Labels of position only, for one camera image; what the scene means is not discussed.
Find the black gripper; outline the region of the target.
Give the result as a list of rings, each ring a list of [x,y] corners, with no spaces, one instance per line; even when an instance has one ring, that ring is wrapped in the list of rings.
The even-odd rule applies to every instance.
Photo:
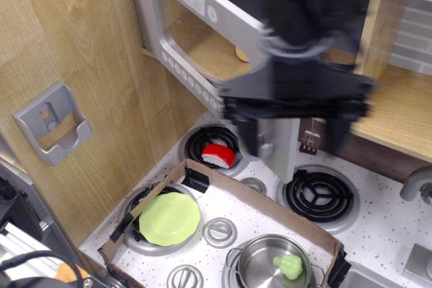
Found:
[[[339,156],[352,122],[366,115],[375,85],[349,65],[272,57],[252,73],[218,85],[217,91],[225,118],[239,119],[238,135],[248,155],[259,158],[256,119],[318,117],[326,119],[325,150]]]

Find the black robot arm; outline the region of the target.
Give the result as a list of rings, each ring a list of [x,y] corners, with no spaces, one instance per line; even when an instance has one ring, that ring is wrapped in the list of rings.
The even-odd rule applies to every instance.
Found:
[[[223,116],[247,153],[261,156],[259,120],[306,117],[326,121],[326,149],[338,153],[352,123],[367,114],[375,81],[332,62],[327,50],[340,33],[350,33],[362,0],[229,1],[263,23],[256,43],[269,56],[218,87]]]

